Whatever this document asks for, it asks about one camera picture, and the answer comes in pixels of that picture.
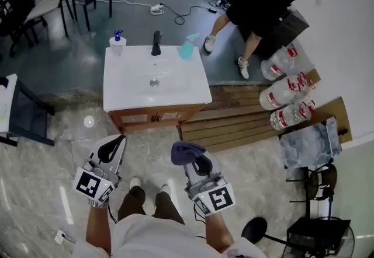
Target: black shorts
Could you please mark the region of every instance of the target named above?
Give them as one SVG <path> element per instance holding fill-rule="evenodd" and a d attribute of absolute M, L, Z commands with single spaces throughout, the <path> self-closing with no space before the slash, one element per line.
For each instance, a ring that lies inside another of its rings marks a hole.
<path fill-rule="evenodd" d="M 233 0 L 226 15 L 234 25 L 245 25 L 259 37 L 266 37 L 279 17 L 263 8 L 258 0 Z"/>

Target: white sneaker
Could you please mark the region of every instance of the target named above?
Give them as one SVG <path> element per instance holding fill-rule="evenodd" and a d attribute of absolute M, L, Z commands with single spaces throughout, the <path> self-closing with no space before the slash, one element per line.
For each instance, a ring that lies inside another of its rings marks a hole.
<path fill-rule="evenodd" d="M 130 189 L 132 189 L 134 186 L 141 187 L 141 181 L 138 177 L 134 177 L 130 181 Z"/>
<path fill-rule="evenodd" d="M 169 185 L 167 185 L 167 184 L 164 184 L 163 186 L 161 186 L 160 192 L 162 192 L 162 191 L 166 192 L 169 196 L 171 194 L 171 189 L 170 189 Z"/>
<path fill-rule="evenodd" d="M 241 56 L 238 57 L 238 60 L 236 61 L 236 64 L 239 67 L 239 74 L 242 78 L 248 79 L 250 78 L 250 75 L 248 74 L 248 62 L 242 62 L 240 59 Z"/>
<path fill-rule="evenodd" d="M 211 53 L 213 51 L 214 42 L 216 42 L 216 36 L 206 36 L 204 41 L 204 48 L 208 53 Z"/>

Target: cabinet door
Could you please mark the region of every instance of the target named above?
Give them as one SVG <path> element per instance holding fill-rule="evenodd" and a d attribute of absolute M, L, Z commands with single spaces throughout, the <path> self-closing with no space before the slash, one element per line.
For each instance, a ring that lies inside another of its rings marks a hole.
<path fill-rule="evenodd" d="M 110 117 L 119 131 L 123 132 L 129 125 L 151 124 L 156 121 L 157 111 L 153 108 L 110 111 Z"/>
<path fill-rule="evenodd" d="M 163 107 L 157 110 L 156 122 L 186 121 L 203 107 L 202 104 Z"/>

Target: white wall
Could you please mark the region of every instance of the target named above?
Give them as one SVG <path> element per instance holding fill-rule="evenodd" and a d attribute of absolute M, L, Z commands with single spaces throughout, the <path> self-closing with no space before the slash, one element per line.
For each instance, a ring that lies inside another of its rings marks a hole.
<path fill-rule="evenodd" d="M 356 236 L 353 258 L 367 258 L 374 249 L 374 141 L 344 150 L 335 161 L 338 181 L 332 215 L 351 219 Z"/>
<path fill-rule="evenodd" d="M 353 139 L 374 132 L 374 0 L 296 0 L 298 42 L 321 76 L 318 106 L 343 97 Z"/>

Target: white sink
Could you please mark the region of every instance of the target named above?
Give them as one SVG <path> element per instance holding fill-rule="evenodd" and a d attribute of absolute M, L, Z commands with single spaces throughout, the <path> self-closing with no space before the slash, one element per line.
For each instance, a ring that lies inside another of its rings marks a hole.
<path fill-rule="evenodd" d="M 189 60 L 179 58 L 177 46 L 128 46 L 120 57 L 106 49 L 104 109 L 209 103 L 212 101 L 197 47 Z"/>

